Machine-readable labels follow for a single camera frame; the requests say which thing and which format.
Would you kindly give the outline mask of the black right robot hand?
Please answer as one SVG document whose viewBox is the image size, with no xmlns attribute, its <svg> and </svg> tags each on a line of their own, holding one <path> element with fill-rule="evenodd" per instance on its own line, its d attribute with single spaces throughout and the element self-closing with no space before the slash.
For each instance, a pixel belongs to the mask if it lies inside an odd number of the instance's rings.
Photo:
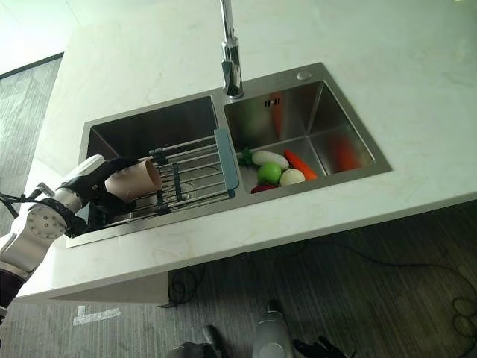
<svg viewBox="0 0 477 358">
<path fill-rule="evenodd" d="M 294 339 L 292 343 L 295 350 L 307 358 L 347 358 L 340 348 L 334 346 L 324 336 L 319 336 L 318 341 L 312 344 L 299 339 Z"/>
</svg>

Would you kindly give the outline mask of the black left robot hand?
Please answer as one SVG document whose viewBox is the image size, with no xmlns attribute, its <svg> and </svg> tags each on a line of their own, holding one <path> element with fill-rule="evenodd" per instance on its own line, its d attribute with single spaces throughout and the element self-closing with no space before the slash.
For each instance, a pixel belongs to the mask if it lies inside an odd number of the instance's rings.
<svg viewBox="0 0 477 358">
<path fill-rule="evenodd" d="M 132 157 L 106 160 L 95 154 L 66 176 L 53 199 L 72 213 L 90 206 L 92 219 L 105 224 L 132 212 L 135 198 L 159 186 L 160 177 L 151 162 Z"/>
</svg>

